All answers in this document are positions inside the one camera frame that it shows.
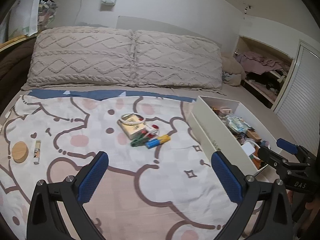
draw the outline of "glue stick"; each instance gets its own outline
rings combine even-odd
[[[150,148],[156,147],[160,144],[163,144],[167,141],[170,141],[170,136],[165,134],[163,136],[158,137],[157,139],[153,139],[153,140],[146,142],[146,147],[148,149],[150,149]]]
[[[34,164],[39,164],[40,145],[41,145],[41,141],[40,140],[36,140],[35,153],[33,155],[33,163]]]

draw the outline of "ceiling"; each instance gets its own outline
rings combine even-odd
[[[302,0],[226,0],[240,11],[252,5],[247,15],[266,18],[301,31],[315,40],[320,29]]]

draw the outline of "blue and yellow battery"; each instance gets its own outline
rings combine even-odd
[[[152,139],[152,140],[146,142],[146,147],[148,149],[151,149],[151,148],[156,147],[160,144],[163,144],[167,141],[170,141],[170,136],[165,134],[165,135],[159,136],[157,139]]]

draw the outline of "door frame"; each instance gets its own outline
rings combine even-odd
[[[316,50],[314,47],[310,46],[308,43],[299,40],[299,46],[297,50],[297,54],[295,57],[295,60],[292,61],[289,73],[287,75],[287,78],[284,81],[284,84],[282,86],[282,89],[274,102],[273,106],[271,107],[271,110],[277,113],[282,106],[282,103],[284,102],[285,98],[287,97],[290,88],[292,86],[292,83],[294,81],[294,78],[296,77],[296,74],[298,72],[300,63],[301,63],[301,57],[302,57],[302,51],[303,49],[308,50],[310,53],[312,53],[314,56],[320,59],[320,52]]]

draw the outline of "blue gripper pad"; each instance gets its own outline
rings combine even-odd
[[[224,190],[227,192],[230,201],[240,204],[243,200],[242,187],[236,177],[232,174],[231,170],[216,152],[211,156],[211,166]]]
[[[283,150],[285,150],[286,152],[288,153],[291,153],[291,154],[297,154],[298,153],[298,148],[296,145],[282,139],[282,138],[279,138],[277,140],[277,146]]]
[[[108,165],[109,158],[104,152],[79,186],[78,202],[81,205],[90,201],[94,191],[102,179],[103,174],[106,172]]]

